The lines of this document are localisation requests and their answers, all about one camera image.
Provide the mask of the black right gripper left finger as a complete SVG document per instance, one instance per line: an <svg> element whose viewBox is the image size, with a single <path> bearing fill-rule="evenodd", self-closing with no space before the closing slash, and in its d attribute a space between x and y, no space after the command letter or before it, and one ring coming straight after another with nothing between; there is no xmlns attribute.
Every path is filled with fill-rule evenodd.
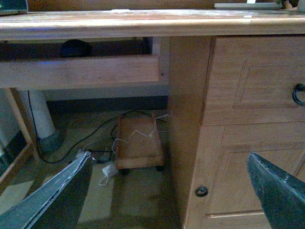
<svg viewBox="0 0 305 229"><path fill-rule="evenodd" d="M2 229L74 229L92 175L85 152L19 204L0 216Z"/></svg>

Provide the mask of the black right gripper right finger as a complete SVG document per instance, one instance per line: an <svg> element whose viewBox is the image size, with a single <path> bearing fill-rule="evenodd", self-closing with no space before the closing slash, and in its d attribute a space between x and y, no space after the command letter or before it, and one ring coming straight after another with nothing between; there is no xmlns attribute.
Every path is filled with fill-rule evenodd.
<svg viewBox="0 0 305 229"><path fill-rule="evenodd" d="M254 192L273 229L305 227L305 183L255 152L247 159Z"/></svg>

